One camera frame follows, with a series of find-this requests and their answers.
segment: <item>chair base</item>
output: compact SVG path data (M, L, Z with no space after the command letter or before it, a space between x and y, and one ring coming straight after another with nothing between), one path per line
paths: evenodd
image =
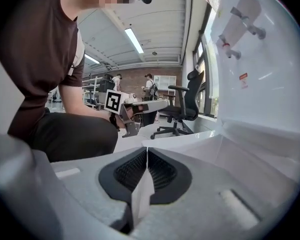
M188 131L185 131L185 130L181 130L180 128L177 128L177 121L175 120L174 123L173 123L173 127L163 127L163 126L160 126L158 129L157 129L157 132L154 132L153 135L151 135L151 140L154 140L156 135L159 135L159 134L170 134L172 133L173 135L176 135L176 136L180 136L180 134L183 134L183 135L189 135L191 134L191 132L188 132Z

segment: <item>chair seat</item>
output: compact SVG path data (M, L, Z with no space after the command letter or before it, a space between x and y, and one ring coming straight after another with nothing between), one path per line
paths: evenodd
M159 110L159 112L161 114L172 116L174 118L181 118L181 108L178 106L167 106L164 109ZM196 111L191 108L186 108L185 113L186 113L186 118L193 118L196 116Z

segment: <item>qr code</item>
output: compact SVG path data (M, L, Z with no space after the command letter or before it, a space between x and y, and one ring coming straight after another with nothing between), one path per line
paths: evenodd
M121 94L109 92L107 99L106 99L105 107L107 109L118 112L120 109L119 108L120 99L121 99Z

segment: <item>brown t-shirt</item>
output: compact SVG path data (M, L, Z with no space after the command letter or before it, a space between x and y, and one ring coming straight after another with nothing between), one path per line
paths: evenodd
M60 0L20 0L0 33L0 61L25 96L8 133L27 140L58 85L82 86L84 57L68 75L77 48L77 23Z

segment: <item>person wearing backpack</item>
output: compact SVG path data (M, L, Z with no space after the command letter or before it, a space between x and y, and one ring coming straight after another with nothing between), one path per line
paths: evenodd
M85 10L123 1L18 0L0 27L0 62L25 97L8 134L45 152L50 162L111 154L116 127L125 127L118 115L110 119L110 112L83 102L85 46L77 25ZM46 113L48 93L57 86L65 113Z
M144 101L156 100L158 97L158 87L155 84L155 81L152 79L152 74L148 73L144 77L147 79L145 87L141 87L145 92Z

